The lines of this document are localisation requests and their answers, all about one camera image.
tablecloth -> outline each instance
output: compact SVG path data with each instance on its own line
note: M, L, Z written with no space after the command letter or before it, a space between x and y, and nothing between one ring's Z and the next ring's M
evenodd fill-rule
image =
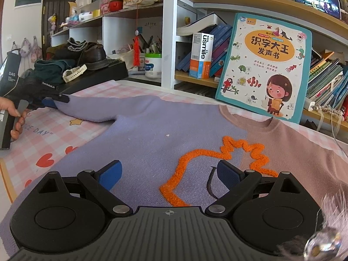
M195 104L218 104L220 102L182 91L163 89L153 85L130 81L108 81L76 93L77 96L95 97L133 97L156 95L163 100ZM267 117L228 106L230 112L256 121ZM0 219L2 220L10 204L18 194L34 179L48 170L66 154L105 131L112 122L93 123L72 118L60 111L44 108L28 114L20 140L11 143L11 149L0 152ZM334 139L298 124L285 122L312 142L323 148L333 150L346 162L347 157ZM345 150L348 147L340 143ZM99 169L103 166L86 166L86 169ZM0 261L8 256L0 241Z

orange embroidery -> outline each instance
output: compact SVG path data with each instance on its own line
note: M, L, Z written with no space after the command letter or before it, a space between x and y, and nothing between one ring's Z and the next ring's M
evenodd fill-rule
M235 141L230 136L224 136L222 138L223 146L220 147L220 152L212 151L212 150L206 150L206 149L196 149L193 151L190 151L183 155L179 159L179 163L175 169L175 172L173 176L163 185L160 186L159 191L162 193L163 197L173 206L173 207L185 207L190 206L187 203L185 203L183 200L181 200L174 192L173 190L178 186L180 183L186 168L187 164L194 158L198 156L209 156L218 158L221 160L231 160L232 155L231 152L233 152L234 148L243 148L245 152L250 152L250 157L255 159L254 162L250 164L250 168L252 170L255 170L257 172L260 172L262 174L270 175L273 177L277 177L278 173L274 170L265 169L262 168L264 165L266 165L269 162L269 158L261 154L261 152L264 149L264 145L260 143L249 145L246 140L240 139L238 141Z

ribbed neckline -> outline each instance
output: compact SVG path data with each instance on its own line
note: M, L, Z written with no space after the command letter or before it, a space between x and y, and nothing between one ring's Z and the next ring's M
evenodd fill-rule
M253 133L273 132L281 124L281 121L275 117L271 117L263 122L258 122L237 114L231 114L225 105L219 105L219 110L224 118L232 124Z

orange oval label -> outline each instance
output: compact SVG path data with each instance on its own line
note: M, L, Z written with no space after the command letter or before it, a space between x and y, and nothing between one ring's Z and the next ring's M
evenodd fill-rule
M244 43L252 53L271 62L286 62L295 55L295 48L288 39L268 30L248 33Z

green lid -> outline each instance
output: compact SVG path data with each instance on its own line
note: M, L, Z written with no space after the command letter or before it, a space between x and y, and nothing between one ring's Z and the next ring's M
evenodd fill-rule
M162 54L146 53L145 58L162 58Z

